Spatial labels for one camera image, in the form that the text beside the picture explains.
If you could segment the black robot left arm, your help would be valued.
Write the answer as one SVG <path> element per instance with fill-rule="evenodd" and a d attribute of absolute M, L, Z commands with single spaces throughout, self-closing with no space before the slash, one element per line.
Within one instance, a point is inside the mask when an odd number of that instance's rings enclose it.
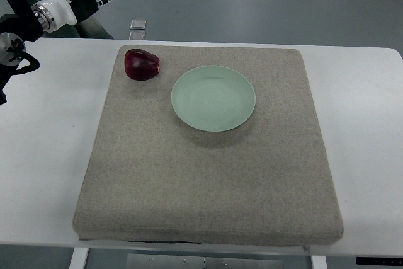
<path fill-rule="evenodd" d="M 33 72 L 40 67 L 39 61 L 24 51 L 25 41 L 34 42 L 43 35 L 28 0 L 7 0 L 13 14 L 1 17 L 1 40 L 11 35 L 13 39 L 1 47 L 1 89 L 8 81 L 21 74 Z"/>

